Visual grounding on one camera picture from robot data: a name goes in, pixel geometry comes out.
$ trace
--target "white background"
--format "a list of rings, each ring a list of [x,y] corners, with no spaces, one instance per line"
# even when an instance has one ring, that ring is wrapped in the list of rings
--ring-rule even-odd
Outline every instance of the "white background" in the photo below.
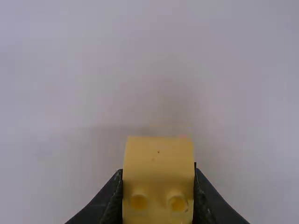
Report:
[[[0,0],[0,222],[63,224],[126,136],[192,135],[252,224],[299,220],[299,1]]]

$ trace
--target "circular hole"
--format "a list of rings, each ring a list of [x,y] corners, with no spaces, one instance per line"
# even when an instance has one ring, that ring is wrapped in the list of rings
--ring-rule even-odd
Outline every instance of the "circular hole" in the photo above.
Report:
[[[170,200],[171,210],[183,212],[188,207],[188,202],[182,196],[174,196]]]
[[[145,210],[148,207],[148,200],[144,195],[134,195],[131,197],[130,205],[135,210]]]

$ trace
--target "yellow block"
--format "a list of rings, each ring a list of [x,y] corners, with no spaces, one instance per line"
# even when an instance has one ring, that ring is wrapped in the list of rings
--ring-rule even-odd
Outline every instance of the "yellow block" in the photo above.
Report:
[[[190,224],[194,157],[188,138],[129,137],[123,167],[124,224]]]

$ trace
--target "white surface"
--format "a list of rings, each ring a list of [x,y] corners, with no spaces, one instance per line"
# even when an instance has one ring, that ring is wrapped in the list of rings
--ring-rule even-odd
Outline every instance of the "white surface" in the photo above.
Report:
[[[249,222],[299,219],[294,0],[2,0],[0,220],[63,224],[128,134],[192,133]]]

